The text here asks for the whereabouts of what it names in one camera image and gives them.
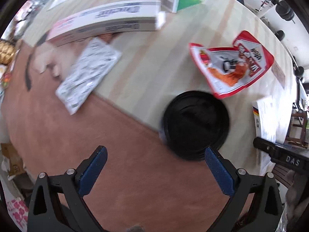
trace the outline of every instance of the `striped tablecloth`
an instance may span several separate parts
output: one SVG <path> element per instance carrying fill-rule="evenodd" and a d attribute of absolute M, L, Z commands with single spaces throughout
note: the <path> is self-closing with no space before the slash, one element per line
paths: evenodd
<path fill-rule="evenodd" d="M 24 41 L 34 46 L 59 19 L 115 1 L 121 0 L 68 0 L 47 11 L 48 4 L 26 31 Z M 158 130 L 164 109 L 172 98 L 187 90 L 210 92 L 189 55 L 188 43 L 209 48 L 229 47 L 242 30 L 249 31 L 274 55 L 285 75 L 285 88 L 270 69 L 249 88 L 223 100 L 230 115 L 230 132 L 220 153 L 236 168 L 259 174 L 252 145 L 256 133 L 251 103 L 272 95 L 278 121 L 277 141 L 283 142 L 292 102 L 296 99 L 296 81 L 292 61 L 282 44 L 259 18 L 236 0 L 205 0 L 177 14 L 168 13 L 165 25 L 158 32 L 121 33 L 111 45 L 122 52 L 122 58 L 95 93 Z"/>

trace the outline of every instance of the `screw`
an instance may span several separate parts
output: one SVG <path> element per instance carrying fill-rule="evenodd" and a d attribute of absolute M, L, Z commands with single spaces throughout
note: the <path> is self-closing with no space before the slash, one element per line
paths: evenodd
<path fill-rule="evenodd" d="M 66 173 L 68 174 L 68 175 L 71 175 L 71 174 L 73 174 L 75 172 L 75 170 L 73 169 L 73 168 L 70 168 L 70 169 L 68 169 L 67 171 L 66 171 Z"/>
<path fill-rule="evenodd" d="M 240 175 L 245 175 L 245 174 L 246 174 L 246 170 L 240 168 L 240 169 L 238 170 L 238 173 L 239 173 Z"/>
<path fill-rule="evenodd" d="M 45 177 L 45 175 L 46 175 L 45 173 L 40 173 L 40 174 L 39 174 L 39 178 L 41 178 L 41 179 L 42 179 L 42 178 L 44 178 L 44 177 Z"/>
<path fill-rule="evenodd" d="M 273 173 L 267 173 L 267 176 L 269 177 L 269 178 L 273 178 Z"/>

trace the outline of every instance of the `barcode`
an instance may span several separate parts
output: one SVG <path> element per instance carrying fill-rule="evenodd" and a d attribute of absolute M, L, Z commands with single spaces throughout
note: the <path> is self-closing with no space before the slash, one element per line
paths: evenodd
<path fill-rule="evenodd" d="M 169 9 L 173 9 L 173 3 L 169 0 L 161 0 L 161 4 Z"/>

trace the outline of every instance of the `black plastic container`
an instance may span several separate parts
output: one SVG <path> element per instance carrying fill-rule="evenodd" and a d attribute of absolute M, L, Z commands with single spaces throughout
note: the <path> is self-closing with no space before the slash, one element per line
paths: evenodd
<path fill-rule="evenodd" d="M 204 160 L 206 147 L 219 149 L 225 142 L 230 120 L 222 101 L 206 92 L 187 91 L 171 101 L 162 124 L 174 153 L 186 160 Z"/>

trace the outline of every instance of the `brown leather surface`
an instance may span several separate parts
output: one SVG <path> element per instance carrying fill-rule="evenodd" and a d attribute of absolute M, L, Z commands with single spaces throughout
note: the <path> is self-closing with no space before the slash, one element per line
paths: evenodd
<path fill-rule="evenodd" d="M 38 74 L 30 67 L 27 91 L 31 51 L 24 43 L 2 104 L 10 139 L 29 171 L 62 174 L 104 145 L 108 161 L 84 199 L 105 229 L 140 224 L 147 232 L 205 232 L 228 200 L 205 162 L 179 159 L 156 132 L 93 94 L 70 116 L 50 70 Z"/>

